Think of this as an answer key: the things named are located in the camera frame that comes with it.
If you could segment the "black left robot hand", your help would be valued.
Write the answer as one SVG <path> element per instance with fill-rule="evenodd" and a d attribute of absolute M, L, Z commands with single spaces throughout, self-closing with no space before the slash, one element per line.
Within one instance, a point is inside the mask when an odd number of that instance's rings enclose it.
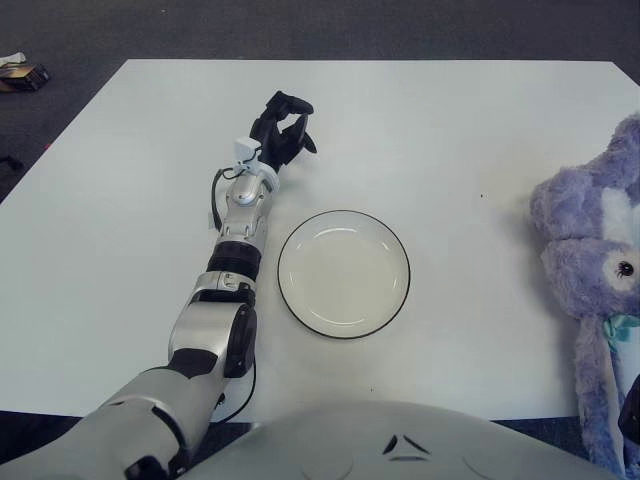
<path fill-rule="evenodd" d="M 277 91 L 254 121 L 249 137 L 261 144 L 258 160 L 278 172 L 303 149 L 315 154 L 317 147 L 306 132 L 313 106 L 295 96 Z"/>

